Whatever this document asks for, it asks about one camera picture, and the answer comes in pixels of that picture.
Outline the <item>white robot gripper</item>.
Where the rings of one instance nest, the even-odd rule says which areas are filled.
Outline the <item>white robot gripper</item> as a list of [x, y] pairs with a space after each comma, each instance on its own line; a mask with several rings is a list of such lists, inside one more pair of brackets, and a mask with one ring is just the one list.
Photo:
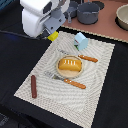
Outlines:
[[53, 34], [66, 20], [70, 0], [20, 0], [22, 25], [30, 37]]

